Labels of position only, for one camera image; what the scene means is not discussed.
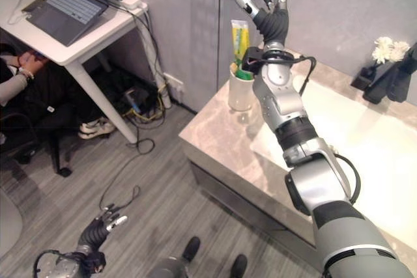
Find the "robotic arm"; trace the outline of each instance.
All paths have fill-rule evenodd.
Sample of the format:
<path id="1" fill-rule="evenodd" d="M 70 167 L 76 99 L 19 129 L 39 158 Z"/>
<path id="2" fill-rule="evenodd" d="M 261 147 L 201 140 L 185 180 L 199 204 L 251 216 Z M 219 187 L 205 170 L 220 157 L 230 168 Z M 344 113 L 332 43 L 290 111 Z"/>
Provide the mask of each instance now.
<path id="1" fill-rule="evenodd" d="M 333 278 L 412 277 L 378 228 L 352 206 L 349 181 L 334 153 L 320 138 L 293 87 L 294 59 L 284 51 L 287 0 L 264 0 L 270 12 L 251 0 L 236 0 L 264 36 L 263 51 L 249 48 L 243 70 L 255 74 L 253 91 L 265 122 L 275 133 L 288 167 L 287 189 L 295 208 L 313 218 L 323 276 Z"/>
<path id="2" fill-rule="evenodd" d="M 94 218 L 81 233 L 77 248 L 74 252 L 64 255 L 55 250 L 46 250 L 41 253 L 33 266 L 33 277 L 38 277 L 38 262 L 46 253 L 59 255 L 55 267 L 47 277 L 50 278 L 88 278 L 94 273 L 101 273 L 106 266 L 106 258 L 99 251 L 108 234 L 117 226 L 127 221 L 127 216 L 119 216 L 118 207 L 113 204 L 104 208 L 104 211 Z"/>

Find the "toothpaste tube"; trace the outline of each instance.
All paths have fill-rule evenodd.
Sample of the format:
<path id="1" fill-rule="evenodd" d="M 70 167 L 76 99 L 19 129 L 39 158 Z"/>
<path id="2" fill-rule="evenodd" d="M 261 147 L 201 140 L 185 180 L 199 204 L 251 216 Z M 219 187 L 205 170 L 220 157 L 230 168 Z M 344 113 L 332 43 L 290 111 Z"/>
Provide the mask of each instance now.
<path id="1" fill-rule="evenodd" d="M 250 45 L 249 25 L 247 21 L 231 20 L 231 22 L 235 63 L 238 67 L 240 67 L 243 56 Z"/>

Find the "laptop keyboard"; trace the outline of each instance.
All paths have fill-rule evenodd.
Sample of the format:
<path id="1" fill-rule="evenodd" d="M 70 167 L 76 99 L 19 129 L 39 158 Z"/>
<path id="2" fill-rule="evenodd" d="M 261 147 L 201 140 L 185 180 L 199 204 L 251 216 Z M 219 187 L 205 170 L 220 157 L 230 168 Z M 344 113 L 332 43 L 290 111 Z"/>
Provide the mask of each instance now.
<path id="1" fill-rule="evenodd" d="M 99 6 L 88 0 L 47 0 L 46 2 L 82 24 L 87 24 L 100 11 Z"/>

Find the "bathroom counter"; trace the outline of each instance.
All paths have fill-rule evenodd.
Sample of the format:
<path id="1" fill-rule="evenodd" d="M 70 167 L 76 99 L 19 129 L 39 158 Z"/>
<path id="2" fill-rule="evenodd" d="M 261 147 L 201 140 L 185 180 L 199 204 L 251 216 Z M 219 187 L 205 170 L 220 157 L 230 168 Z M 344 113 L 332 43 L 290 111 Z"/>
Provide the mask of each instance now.
<path id="1" fill-rule="evenodd" d="M 307 70 L 308 64 L 298 64 L 292 72 L 304 75 Z M 379 105 L 367 104 L 361 92 L 349 86 L 349 76 L 323 64 L 317 65 L 311 80 L 365 104 L 378 114 L 398 118 L 407 126 L 417 128 L 417 107 L 388 100 Z M 225 206 L 320 270 L 322 264 L 315 253 L 312 221 L 294 209 L 284 182 L 287 171 L 251 148 L 264 127 L 258 102 L 249 111 L 236 112 L 228 106 L 228 95 L 227 82 L 180 133 L 197 181 Z M 409 214 L 417 220 L 411 203 L 398 205 L 408 206 Z M 417 243 L 407 245 L 390 233 L 381 232 L 400 260 L 417 276 L 417 250 L 411 247 Z"/>

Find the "sneaker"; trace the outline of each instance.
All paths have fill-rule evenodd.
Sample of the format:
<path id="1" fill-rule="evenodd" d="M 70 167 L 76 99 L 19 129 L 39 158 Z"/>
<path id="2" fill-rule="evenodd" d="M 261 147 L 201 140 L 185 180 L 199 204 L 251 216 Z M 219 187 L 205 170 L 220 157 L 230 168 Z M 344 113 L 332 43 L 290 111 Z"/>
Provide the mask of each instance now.
<path id="1" fill-rule="evenodd" d="M 116 127 L 108 118 L 100 117 L 92 122 L 81 124 L 78 137 L 82 139 L 92 139 L 100 135 L 111 133 L 115 128 Z"/>

